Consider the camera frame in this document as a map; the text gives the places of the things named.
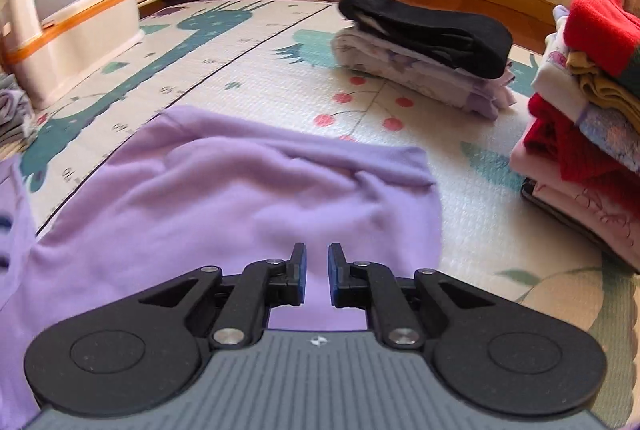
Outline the purple sweatshirt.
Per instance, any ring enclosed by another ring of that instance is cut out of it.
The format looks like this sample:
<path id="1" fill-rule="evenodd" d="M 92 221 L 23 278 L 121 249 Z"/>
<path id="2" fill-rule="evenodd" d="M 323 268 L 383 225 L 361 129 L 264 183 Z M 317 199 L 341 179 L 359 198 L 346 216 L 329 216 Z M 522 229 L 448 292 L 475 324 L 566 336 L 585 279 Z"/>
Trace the purple sweatshirt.
<path id="1" fill-rule="evenodd" d="M 363 316 L 330 304 L 326 257 L 399 276 L 434 267 L 442 207 L 423 150 L 381 147 L 267 127 L 193 107 L 171 107 L 117 149 L 36 233 L 20 160 L 1 165 L 1 424 L 37 413 L 23 360 L 60 320 L 192 269 L 234 274 L 250 262 L 307 249 L 301 307 L 273 327 L 360 328 Z"/>

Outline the cartoon foam play mat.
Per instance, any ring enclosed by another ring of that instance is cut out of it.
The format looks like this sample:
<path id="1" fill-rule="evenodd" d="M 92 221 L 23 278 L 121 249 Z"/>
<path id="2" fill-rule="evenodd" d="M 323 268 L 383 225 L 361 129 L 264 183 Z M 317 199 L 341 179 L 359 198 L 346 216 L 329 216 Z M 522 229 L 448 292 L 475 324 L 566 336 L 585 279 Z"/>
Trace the cartoon foam play mat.
<path id="1" fill-rule="evenodd" d="M 44 236 L 76 191 L 160 112 L 193 107 L 306 135 L 424 151 L 442 207 L 436 268 L 567 321 L 602 346 L 594 413 L 639 419 L 639 278 L 521 193 L 510 154 L 530 123 L 533 55 L 512 52 L 514 106 L 495 121 L 342 69 L 347 22 L 326 3 L 193 3 L 142 23 L 144 37 L 38 116 L 20 172 Z"/>

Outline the white floral folded garment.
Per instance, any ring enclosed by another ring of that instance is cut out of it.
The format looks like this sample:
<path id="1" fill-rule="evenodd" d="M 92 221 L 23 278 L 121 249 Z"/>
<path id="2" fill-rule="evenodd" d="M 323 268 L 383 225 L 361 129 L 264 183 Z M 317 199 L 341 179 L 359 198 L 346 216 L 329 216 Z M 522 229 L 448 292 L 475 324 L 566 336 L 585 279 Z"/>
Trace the white floral folded garment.
<path id="1" fill-rule="evenodd" d="M 479 78 L 463 69 L 440 62 L 351 26 L 331 40 L 332 52 L 341 67 L 404 86 L 416 93 L 465 112 L 495 121 L 499 112 L 516 103 L 510 84 L 510 68 L 499 78 Z"/>

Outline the pink folded garment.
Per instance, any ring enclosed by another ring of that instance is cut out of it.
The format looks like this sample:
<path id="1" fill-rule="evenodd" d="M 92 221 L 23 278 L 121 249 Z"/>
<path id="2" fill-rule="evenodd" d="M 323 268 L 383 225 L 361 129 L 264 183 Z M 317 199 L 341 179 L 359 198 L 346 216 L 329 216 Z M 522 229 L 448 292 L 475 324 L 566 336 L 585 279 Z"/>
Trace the pink folded garment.
<path id="1" fill-rule="evenodd" d="M 622 260 L 639 269 L 639 218 L 604 194 L 561 179 L 559 165 L 531 155 L 522 141 L 510 154 L 510 168 L 534 182 L 533 195 L 600 237 Z"/>

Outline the black folded garment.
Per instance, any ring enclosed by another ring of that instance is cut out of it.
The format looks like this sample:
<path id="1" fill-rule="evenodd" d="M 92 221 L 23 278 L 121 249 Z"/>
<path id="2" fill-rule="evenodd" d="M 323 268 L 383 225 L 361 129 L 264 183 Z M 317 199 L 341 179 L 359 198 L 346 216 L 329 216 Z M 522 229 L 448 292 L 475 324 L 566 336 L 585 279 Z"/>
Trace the black folded garment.
<path id="1" fill-rule="evenodd" d="M 338 10 L 362 31 L 488 80 L 503 75 L 513 45 L 506 26 L 485 15 L 399 0 L 340 0 Z"/>

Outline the grey folded garment stack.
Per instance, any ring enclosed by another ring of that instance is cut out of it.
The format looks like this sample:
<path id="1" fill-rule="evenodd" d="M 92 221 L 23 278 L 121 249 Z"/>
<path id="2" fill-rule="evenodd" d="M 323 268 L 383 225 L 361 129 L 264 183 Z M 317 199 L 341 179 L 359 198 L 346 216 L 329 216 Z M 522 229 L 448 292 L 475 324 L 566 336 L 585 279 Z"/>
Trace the grey folded garment stack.
<path id="1" fill-rule="evenodd" d="M 6 160 L 24 153 L 37 137 L 34 109 L 13 74 L 1 72 L 0 156 Z"/>

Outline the white orange storage box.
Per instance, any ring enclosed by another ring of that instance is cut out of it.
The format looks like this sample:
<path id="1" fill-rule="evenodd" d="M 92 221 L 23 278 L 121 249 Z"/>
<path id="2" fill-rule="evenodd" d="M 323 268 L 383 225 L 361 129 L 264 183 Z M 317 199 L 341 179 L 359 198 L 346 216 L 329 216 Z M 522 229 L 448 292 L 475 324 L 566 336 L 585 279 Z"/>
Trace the white orange storage box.
<path id="1" fill-rule="evenodd" d="M 1 60 L 37 110 L 143 37 L 137 0 L 75 0 L 44 19 L 35 0 L 8 0 L 1 9 Z"/>

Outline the red folded sweater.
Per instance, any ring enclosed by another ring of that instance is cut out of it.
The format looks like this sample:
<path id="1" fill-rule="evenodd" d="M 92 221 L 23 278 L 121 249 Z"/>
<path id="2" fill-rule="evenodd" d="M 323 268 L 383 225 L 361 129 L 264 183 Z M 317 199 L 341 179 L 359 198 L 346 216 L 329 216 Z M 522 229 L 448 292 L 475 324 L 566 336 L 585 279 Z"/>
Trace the red folded sweater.
<path id="1" fill-rule="evenodd" d="M 639 18 L 622 0 L 572 0 L 564 41 L 639 96 Z"/>

